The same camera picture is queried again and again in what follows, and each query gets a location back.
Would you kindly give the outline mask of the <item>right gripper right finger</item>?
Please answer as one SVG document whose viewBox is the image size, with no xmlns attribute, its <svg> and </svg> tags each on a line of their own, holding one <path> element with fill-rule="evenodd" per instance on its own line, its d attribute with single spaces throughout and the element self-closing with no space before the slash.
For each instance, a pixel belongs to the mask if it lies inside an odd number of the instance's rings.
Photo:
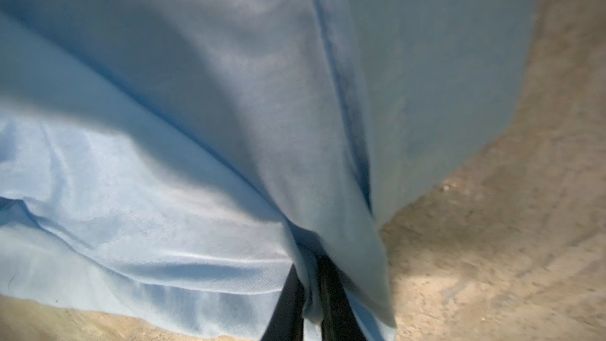
<svg viewBox="0 0 606 341">
<path fill-rule="evenodd" d="M 319 260 L 319 286 L 323 309 L 323 341 L 366 341 L 354 316 L 349 300 L 333 262 Z"/>
</svg>

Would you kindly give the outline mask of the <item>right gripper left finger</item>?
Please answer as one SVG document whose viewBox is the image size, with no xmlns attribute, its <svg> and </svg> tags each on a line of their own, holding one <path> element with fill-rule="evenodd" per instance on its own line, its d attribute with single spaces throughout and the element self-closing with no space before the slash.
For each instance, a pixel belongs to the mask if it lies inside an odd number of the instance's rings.
<svg viewBox="0 0 606 341">
<path fill-rule="evenodd" d="M 293 265 L 261 341 L 303 341 L 304 287 Z"/>
</svg>

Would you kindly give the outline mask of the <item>light blue long sleeve shirt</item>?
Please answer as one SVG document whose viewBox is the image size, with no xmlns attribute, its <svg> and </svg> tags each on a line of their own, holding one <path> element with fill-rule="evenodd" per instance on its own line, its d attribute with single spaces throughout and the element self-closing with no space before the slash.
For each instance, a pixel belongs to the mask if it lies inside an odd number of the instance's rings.
<svg viewBox="0 0 606 341">
<path fill-rule="evenodd" d="M 1 0 L 1 292 L 260 339 L 329 258 L 397 333 L 380 228 L 492 141 L 536 0 Z"/>
</svg>

